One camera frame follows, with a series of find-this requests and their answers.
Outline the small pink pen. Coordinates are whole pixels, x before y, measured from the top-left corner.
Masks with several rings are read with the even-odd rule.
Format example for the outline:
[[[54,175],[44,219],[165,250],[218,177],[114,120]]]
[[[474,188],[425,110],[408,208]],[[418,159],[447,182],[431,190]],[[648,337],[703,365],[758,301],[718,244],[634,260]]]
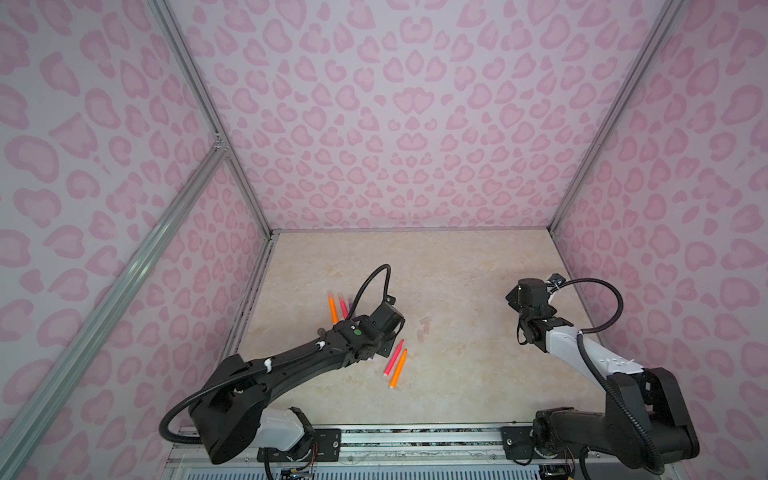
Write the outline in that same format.
[[[340,303],[342,318],[346,320],[349,318],[349,309],[348,309],[346,298],[343,295],[339,296],[339,303]]]

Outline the orange pen cap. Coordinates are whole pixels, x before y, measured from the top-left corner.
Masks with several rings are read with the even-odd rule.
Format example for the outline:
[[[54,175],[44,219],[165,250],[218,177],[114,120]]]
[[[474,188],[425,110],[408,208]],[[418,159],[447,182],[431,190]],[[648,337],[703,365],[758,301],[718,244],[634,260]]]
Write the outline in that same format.
[[[337,310],[335,297],[332,293],[328,295],[328,304],[329,304],[332,323],[336,325],[339,322],[339,312]]]

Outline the orange pen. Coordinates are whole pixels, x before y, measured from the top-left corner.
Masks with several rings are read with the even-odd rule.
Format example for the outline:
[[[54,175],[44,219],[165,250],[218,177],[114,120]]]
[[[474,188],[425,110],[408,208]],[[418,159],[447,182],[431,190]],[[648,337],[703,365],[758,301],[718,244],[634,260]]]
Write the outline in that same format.
[[[398,381],[400,379],[403,367],[407,359],[407,355],[408,355],[408,350],[404,349],[400,354],[400,356],[398,357],[398,361],[396,363],[394,373],[392,374],[390,379],[390,383],[389,383],[390,389],[395,389],[397,387]]]

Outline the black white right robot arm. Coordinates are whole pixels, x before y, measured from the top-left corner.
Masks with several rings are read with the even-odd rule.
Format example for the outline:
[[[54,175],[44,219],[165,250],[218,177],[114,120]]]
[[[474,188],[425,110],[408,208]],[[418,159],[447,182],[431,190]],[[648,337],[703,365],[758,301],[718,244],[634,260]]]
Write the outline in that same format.
[[[546,280],[523,278],[507,294],[517,313],[518,343],[571,366],[605,395],[601,412],[558,407],[536,412],[529,431],[531,457],[568,456],[581,449],[611,455],[625,467],[661,475],[669,464],[696,458],[698,435],[677,378],[669,370],[644,367],[593,341],[621,317],[625,302],[611,283],[594,279],[616,299],[615,312],[604,323],[578,328],[559,316],[554,295],[574,285],[559,274]]]

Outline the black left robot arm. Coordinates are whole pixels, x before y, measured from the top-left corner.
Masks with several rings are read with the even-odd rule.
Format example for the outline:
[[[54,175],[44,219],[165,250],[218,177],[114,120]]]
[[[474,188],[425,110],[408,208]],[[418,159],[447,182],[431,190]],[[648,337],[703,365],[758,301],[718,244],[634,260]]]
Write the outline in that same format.
[[[212,464],[232,460],[249,447],[261,429],[269,405],[290,390],[322,374],[379,355],[390,356],[405,318],[387,296],[369,315],[343,320],[318,338],[283,353],[244,361],[226,358],[203,387],[188,413]]]

